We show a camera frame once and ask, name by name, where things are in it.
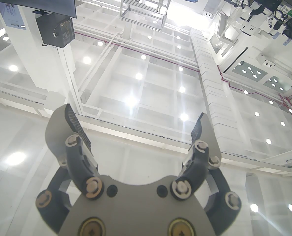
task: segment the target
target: brass screw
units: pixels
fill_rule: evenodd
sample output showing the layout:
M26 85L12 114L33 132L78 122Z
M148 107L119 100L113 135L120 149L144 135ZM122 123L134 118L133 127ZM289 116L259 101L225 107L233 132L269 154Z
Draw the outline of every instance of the brass screw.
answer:
M194 236L194 230L188 221L175 219L170 224L169 236Z
M79 236L104 236L105 227L98 218L87 219L80 227Z

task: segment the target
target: metal frame structure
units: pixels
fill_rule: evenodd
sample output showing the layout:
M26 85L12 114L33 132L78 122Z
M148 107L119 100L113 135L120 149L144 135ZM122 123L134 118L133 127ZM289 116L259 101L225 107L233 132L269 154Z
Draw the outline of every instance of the metal frame structure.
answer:
M157 8L147 6L142 1L151 2L157 5ZM153 0L121 0L120 19L135 23L153 30L161 31L166 18L167 10L171 3L171 0L164 4L165 0L153 1ZM147 20L132 19L136 16L147 17Z

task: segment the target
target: recessed light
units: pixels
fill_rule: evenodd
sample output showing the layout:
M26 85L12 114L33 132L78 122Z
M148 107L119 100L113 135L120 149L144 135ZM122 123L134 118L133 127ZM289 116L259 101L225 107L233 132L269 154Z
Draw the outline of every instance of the recessed light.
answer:
M185 87L184 86L181 86L180 89L179 89L180 93L184 93L185 92Z
M15 166L23 162L25 158L26 154L22 152L15 152L6 159L5 163L10 166Z
M251 205L250 205L250 209L251 209L254 213L257 213L257 212L258 212L258 206L257 206L257 204L251 204Z
M142 80L143 75L142 75L141 73L137 73L137 74L135 75L135 78L136 78L137 80Z
M84 64L89 65L91 63L91 58L88 56L85 56L83 59Z
M186 113L182 113L182 114L180 115L180 119L181 119L182 121L187 121L187 120L188 120L188 115L187 115Z
M9 70L15 72L18 70L18 67L16 65L11 65L11 66L9 66Z
M125 99L125 103L128 107L132 108L137 104L137 99L134 96L129 96Z
M292 205L288 204L288 209L292 212Z

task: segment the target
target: electrical box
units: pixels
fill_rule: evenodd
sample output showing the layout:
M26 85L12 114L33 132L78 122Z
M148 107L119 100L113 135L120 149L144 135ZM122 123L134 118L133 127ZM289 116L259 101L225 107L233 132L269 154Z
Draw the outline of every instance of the electrical box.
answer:
M259 54L256 57L256 60L259 62L260 65L266 66L266 67L274 67L276 64L274 62L272 62L272 60L268 60L267 57L265 57L262 54Z
M51 13L36 21L45 44L63 48L75 39L73 20L69 16Z

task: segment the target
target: silver metal plate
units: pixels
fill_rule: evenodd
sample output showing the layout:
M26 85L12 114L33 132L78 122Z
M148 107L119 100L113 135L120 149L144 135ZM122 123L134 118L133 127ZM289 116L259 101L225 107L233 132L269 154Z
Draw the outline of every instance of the silver metal plate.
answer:
M186 201L178 201L171 195L170 185L175 176L167 176L148 185L127 185L109 176L99 176L104 183L103 195L88 200L80 195L66 217L59 236L78 235L83 221L97 217L105 225L106 236L164 236L176 218L184 218L192 224L195 235L215 236L212 226L198 202L192 195ZM115 197L107 196L107 188L116 185ZM168 195L160 198L157 187L165 185Z

